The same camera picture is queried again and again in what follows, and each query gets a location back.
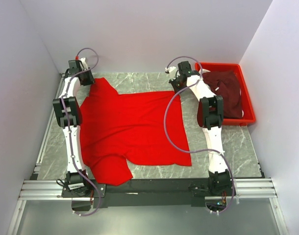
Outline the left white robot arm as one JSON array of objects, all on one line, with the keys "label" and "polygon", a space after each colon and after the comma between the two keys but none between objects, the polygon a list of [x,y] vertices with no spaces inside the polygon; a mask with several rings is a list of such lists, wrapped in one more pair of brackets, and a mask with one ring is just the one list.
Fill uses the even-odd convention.
[{"label": "left white robot arm", "polygon": [[62,185],[65,191],[84,195],[92,186],[87,181],[86,165],[83,163],[80,149],[80,126],[82,114],[76,94],[80,86],[93,84],[93,76],[89,71],[86,58],[69,61],[64,86],[58,98],[52,104],[57,124],[62,128],[67,149],[67,173]]}]

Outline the white pink t shirt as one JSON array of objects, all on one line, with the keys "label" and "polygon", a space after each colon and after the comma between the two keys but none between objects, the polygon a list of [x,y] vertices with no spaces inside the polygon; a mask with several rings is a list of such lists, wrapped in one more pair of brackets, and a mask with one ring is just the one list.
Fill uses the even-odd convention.
[{"label": "white pink t shirt", "polygon": [[210,72],[210,71],[209,71],[209,70],[206,70],[206,69],[201,69],[201,70],[199,70],[199,73],[200,73],[199,81],[202,81],[202,80],[203,80],[203,74],[204,74],[204,73],[207,73],[207,72]]}]

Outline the dark maroon t shirt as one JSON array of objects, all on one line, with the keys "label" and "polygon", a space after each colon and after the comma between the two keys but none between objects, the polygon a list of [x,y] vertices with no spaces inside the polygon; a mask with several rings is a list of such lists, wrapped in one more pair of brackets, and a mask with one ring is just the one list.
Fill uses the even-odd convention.
[{"label": "dark maroon t shirt", "polygon": [[241,104],[241,88],[235,73],[229,71],[210,71],[202,74],[204,83],[215,95],[224,100],[224,117],[241,119],[243,110]]}]

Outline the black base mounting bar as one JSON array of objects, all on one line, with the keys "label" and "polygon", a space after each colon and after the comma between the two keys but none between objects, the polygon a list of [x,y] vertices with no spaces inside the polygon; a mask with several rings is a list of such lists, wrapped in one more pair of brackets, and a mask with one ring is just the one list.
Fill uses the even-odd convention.
[{"label": "black base mounting bar", "polygon": [[63,188],[61,196],[73,199],[75,211],[94,208],[125,206],[171,206],[190,205],[206,207],[207,197],[226,198],[234,196],[231,180],[217,181],[208,178],[135,179],[119,186],[96,184],[95,187],[71,190]]}]

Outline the aluminium frame rail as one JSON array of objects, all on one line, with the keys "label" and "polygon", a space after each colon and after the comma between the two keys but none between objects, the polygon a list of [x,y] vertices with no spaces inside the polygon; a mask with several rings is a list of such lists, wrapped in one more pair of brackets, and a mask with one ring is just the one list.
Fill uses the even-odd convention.
[{"label": "aluminium frame rail", "polygon": [[[276,190],[271,179],[252,178],[235,179],[236,197],[241,198],[276,198]],[[74,200],[88,201],[88,197],[64,198],[63,188],[54,180],[25,180],[18,199],[27,200]]]}]

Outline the red t shirt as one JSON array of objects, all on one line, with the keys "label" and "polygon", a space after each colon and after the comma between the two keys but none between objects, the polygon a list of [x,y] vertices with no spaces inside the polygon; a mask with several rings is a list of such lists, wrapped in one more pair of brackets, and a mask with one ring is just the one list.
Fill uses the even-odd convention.
[{"label": "red t shirt", "polygon": [[119,94],[105,78],[95,80],[80,110],[82,158],[101,184],[132,178],[128,163],[191,166],[181,100],[172,91]]}]

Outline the red plastic bin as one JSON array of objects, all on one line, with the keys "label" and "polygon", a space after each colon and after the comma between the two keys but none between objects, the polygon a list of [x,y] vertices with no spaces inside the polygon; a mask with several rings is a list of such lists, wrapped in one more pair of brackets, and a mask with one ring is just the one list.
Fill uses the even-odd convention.
[{"label": "red plastic bin", "polygon": [[209,71],[233,71],[241,89],[241,105],[244,115],[241,119],[224,118],[223,125],[248,126],[256,122],[256,117],[246,82],[239,64],[201,62],[202,68]]}]

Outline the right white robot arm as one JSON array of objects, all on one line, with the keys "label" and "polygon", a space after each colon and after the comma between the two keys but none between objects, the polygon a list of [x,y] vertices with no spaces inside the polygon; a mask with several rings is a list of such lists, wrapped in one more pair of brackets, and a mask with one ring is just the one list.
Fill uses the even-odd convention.
[{"label": "right white robot arm", "polygon": [[167,139],[167,113],[172,101],[186,89],[190,89],[199,101],[197,122],[206,138],[207,148],[201,151],[209,153],[208,190],[211,193],[220,193],[231,187],[231,174],[224,158],[222,144],[222,125],[224,120],[224,100],[215,95],[203,81],[202,71],[193,70],[188,61],[178,63],[178,68],[169,67],[165,73],[174,75],[169,80],[175,95],[167,105],[164,114],[164,131]]}]

